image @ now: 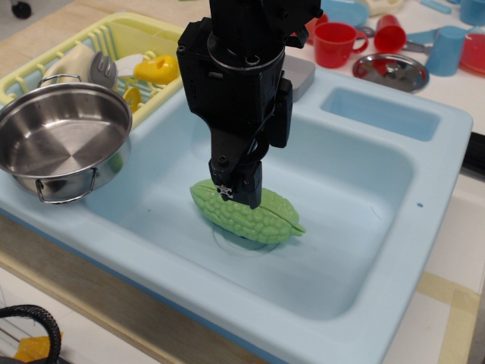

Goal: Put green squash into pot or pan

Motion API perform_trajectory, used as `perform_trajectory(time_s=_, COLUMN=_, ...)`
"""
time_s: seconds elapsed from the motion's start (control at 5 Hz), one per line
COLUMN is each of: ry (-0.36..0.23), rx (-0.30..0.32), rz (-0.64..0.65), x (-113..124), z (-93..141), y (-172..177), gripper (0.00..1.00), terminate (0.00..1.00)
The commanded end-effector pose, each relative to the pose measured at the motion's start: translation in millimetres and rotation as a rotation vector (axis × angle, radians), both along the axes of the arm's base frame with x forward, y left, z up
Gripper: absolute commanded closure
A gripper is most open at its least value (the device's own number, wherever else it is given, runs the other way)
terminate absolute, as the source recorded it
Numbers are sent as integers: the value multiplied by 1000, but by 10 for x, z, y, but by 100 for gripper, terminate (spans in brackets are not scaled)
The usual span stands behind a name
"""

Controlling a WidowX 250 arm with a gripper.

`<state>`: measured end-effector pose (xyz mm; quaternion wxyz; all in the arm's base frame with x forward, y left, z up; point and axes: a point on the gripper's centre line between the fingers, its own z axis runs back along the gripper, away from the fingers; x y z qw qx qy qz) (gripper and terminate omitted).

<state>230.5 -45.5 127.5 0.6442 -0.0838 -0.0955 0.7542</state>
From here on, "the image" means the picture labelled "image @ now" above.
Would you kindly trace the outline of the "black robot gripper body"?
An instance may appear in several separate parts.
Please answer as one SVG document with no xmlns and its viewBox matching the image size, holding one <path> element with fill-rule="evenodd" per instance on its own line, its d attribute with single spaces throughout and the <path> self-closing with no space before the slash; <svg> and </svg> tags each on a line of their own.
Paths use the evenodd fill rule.
<svg viewBox="0 0 485 364">
<path fill-rule="evenodd" d="M 283 76 L 286 36 L 264 19 L 204 17 L 178 41 L 177 58 L 189 109 L 209 127 L 259 127 L 258 144 L 283 148 L 293 97 Z"/>
</svg>

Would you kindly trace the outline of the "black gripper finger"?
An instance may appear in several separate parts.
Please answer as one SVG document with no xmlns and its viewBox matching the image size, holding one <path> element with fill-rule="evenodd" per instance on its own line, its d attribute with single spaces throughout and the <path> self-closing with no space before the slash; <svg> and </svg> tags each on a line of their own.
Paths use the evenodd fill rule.
<svg viewBox="0 0 485 364">
<path fill-rule="evenodd" d="M 261 204 L 262 163 L 242 165 L 239 170 L 239 202 L 256 209 Z"/>
<path fill-rule="evenodd" d="M 258 149 L 259 127 L 231 132 L 212 127 L 209 170 L 216 191 L 222 199 L 238 199 L 239 170 L 242 165 L 261 161 Z"/>
</svg>

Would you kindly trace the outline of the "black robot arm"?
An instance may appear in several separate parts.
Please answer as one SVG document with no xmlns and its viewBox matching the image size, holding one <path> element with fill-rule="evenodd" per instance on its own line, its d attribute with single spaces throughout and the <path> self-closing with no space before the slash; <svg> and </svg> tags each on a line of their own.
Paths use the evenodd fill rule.
<svg viewBox="0 0 485 364">
<path fill-rule="evenodd" d="M 189 110 L 211 134 L 211 179 L 223 200 L 257 208 L 262 159 L 286 146 L 293 85 L 287 47 L 302 48 L 318 1 L 212 1 L 183 31 L 177 60 Z"/>
</svg>

